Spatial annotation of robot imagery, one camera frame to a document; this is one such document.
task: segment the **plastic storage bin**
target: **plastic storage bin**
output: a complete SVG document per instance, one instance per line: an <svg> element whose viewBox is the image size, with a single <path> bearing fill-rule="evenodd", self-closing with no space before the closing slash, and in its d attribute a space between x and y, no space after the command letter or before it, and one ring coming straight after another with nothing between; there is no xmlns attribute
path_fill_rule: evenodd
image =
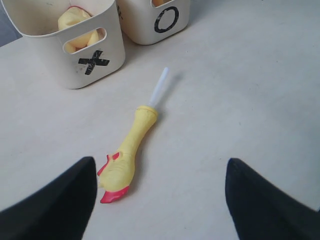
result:
<svg viewBox="0 0 320 240"><path fill-rule="evenodd" d="M152 0L117 0L121 29L135 43L155 44L189 22L191 0L171 0L158 7Z"/></svg>
<svg viewBox="0 0 320 240"><path fill-rule="evenodd" d="M15 28L41 58L49 73L65 88L82 88L116 71L125 61L115 0L1 2ZM58 31L58 18L71 6L79 6L93 17ZM102 40L74 53L65 51L65 43L96 29L105 30Z"/></svg>

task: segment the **black x mark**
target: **black x mark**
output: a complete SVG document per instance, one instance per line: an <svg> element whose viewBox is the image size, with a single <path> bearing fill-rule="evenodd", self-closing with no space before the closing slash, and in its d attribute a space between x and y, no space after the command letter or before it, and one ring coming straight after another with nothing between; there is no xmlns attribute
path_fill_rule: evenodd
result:
<svg viewBox="0 0 320 240"><path fill-rule="evenodd" d="M95 66L108 66L109 60L107 59L99 59L103 51L95 51L92 58L80 58L79 59L79 64L84 64L87 65L88 67L86 68L85 75L90 75L92 71L94 70Z"/></svg>

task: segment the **white floor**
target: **white floor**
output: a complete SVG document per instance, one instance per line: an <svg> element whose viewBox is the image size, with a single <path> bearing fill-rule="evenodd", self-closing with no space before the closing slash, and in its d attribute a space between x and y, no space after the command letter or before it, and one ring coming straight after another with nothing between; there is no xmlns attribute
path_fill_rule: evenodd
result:
<svg viewBox="0 0 320 240"><path fill-rule="evenodd" d="M319 208L320 1L194 0L191 12L158 44L125 38L123 68L80 90L56 85L23 39L0 48L0 209L83 156L100 168L165 66L131 193L104 205L98 192L85 240L236 240L230 157Z"/></svg>

